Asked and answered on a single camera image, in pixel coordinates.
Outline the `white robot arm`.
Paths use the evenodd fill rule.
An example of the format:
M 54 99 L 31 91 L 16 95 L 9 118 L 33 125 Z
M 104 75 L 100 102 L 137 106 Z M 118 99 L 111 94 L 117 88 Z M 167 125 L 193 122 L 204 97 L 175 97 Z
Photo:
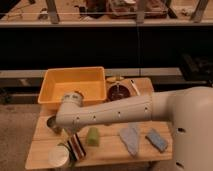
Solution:
M 64 96 L 56 122 L 73 133 L 88 125 L 170 121 L 172 171 L 213 171 L 213 88 L 153 92 L 84 107 L 77 93 Z

